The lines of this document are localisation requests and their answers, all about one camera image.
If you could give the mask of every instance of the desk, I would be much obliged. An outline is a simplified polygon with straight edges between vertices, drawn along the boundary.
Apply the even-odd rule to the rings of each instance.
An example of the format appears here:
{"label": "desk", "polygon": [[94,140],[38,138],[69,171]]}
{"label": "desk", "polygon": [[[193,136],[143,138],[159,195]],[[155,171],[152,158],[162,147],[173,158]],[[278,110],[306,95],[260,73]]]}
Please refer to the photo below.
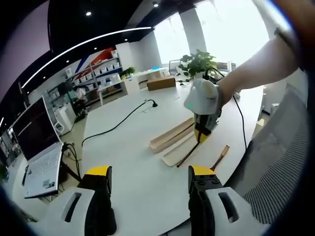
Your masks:
{"label": "desk", "polygon": [[[225,184],[241,161],[245,153],[242,119],[233,100],[223,107],[211,137],[180,168],[162,161],[169,148],[157,154],[150,150],[151,139],[192,117],[183,106],[189,90],[190,85],[151,92],[145,88],[89,113],[84,138],[114,127],[144,99],[158,104],[152,108],[148,102],[117,129],[91,138],[83,146],[81,174],[96,166],[113,167],[115,235],[158,236],[173,229],[189,218],[188,165],[211,167],[225,145],[230,145],[216,168],[218,178]],[[238,104],[244,116],[247,143],[256,127],[262,93],[263,87],[241,91]]]}
{"label": "desk", "polygon": [[162,67],[156,70],[146,70],[142,72],[135,73],[133,77],[137,78],[138,82],[143,82],[145,80],[153,79],[153,78],[161,78],[164,77],[162,71],[168,70],[168,67]]}
{"label": "desk", "polygon": [[121,85],[122,90],[125,94],[133,94],[133,93],[138,92],[140,90],[138,81],[133,77],[131,77],[129,79],[113,82],[113,83],[110,83],[109,85],[106,85],[106,86],[100,86],[98,88],[97,92],[98,92],[99,100],[100,100],[100,103],[102,106],[103,106],[103,92],[106,89],[108,89],[109,87],[112,87],[112,86],[118,85],[118,84]]}
{"label": "desk", "polygon": [[38,198],[25,199],[24,186],[22,185],[25,167],[28,162],[23,154],[9,166],[9,179],[3,184],[3,188],[14,205],[24,214],[34,220],[41,220],[47,210],[47,205]]}

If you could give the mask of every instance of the laptop screen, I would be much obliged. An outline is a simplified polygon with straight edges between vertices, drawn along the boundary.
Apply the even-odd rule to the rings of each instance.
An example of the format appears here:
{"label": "laptop screen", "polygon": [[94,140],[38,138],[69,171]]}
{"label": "laptop screen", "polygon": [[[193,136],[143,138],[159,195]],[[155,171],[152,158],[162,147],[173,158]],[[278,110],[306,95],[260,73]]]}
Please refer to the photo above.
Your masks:
{"label": "laptop screen", "polygon": [[14,123],[14,135],[27,160],[30,160],[59,138],[52,126],[43,98],[32,104]]}

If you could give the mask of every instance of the wooden board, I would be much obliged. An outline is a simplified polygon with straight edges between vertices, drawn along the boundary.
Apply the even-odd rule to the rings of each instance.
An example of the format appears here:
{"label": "wooden board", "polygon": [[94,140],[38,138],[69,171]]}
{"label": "wooden board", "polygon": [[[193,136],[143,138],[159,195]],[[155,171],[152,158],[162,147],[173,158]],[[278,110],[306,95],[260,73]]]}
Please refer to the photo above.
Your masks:
{"label": "wooden board", "polygon": [[154,153],[158,153],[176,143],[194,130],[194,119],[189,118],[166,133],[150,141]]}
{"label": "wooden board", "polygon": [[179,163],[189,151],[195,146],[197,140],[194,133],[190,133],[182,139],[182,142],[162,157],[162,160],[168,166],[175,166]]}

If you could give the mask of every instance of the gray mesh chair back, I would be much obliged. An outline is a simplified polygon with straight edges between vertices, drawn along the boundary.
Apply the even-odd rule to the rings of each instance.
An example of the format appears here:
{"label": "gray mesh chair back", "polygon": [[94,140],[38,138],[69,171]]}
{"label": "gray mesh chair back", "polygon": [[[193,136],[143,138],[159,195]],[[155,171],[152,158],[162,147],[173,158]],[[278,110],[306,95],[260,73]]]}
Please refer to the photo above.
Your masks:
{"label": "gray mesh chair back", "polygon": [[308,150],[307,119],[305,104],[287,90],[226,183],[251,204],[263,224],[275,220],[296,186]]}

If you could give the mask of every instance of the window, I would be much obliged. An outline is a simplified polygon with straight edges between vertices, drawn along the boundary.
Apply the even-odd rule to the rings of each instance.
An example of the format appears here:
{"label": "window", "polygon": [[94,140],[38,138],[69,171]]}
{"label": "window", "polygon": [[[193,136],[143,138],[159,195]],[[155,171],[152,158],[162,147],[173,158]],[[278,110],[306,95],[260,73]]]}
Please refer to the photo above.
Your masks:
{"label": "window", "polygon": [[242,64],[268,40],[268,33],[251,0],[211,0],[196,5],[207,51],[216,61]]}
{"label": "window", "polygon": [[154,35],[162,64],[189,54],[184,26],[178,13],[155,26]]}

